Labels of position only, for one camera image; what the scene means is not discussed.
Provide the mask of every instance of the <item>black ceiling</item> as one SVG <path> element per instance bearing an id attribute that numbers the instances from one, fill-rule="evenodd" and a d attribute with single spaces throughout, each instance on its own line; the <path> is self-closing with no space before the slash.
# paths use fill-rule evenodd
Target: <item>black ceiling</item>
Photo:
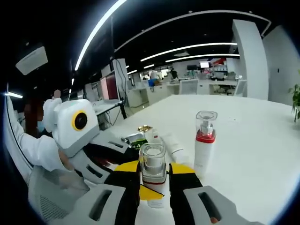
<path id="1" fill-rule="evenodd" d="M 37 86 L 41 98 L 48 98 L 56 89 L 71 87 L 80 89 L 85 83 L 100 78 L 100 69 L 111 58 L 125 58 L 130 69 L 142 70 L 149 64 L 163 65 L 173 59 L 175 53 L 140 62 L 140 59 L 173 48 L 213 42 L 231 42 L 232 19 L 250 20 L 262 32 L 267 22 L 246 15 L 205 14 L 195 15 L 152 29 L 137 37 L 123 48 L 114 50 L 133 36 L 157 23 L 188 14 L 191 10 L 237 10 L 252 11 L 272 21 L 272 30 L 280 24 L 280 10 L 262 1 L 252 4 L 229 4 L 228 1 L 203 0 L 127 0 L 97 33 L 89 46 L 80 68 L 74 71 L 80 51 L 89 34 L 116 0 L 102 1 L 26 1 L 13 7 L 9 20 L 11 55 L 7 64 L 10 90 L 29 95 Z M 49 62 L 38 70 L 23 76 L 15 64 L 24 54 L 36 46 L 45 46 Z M 201 47 L 188 50 L 190 55 L 228 53 L 228 46 Z"/>

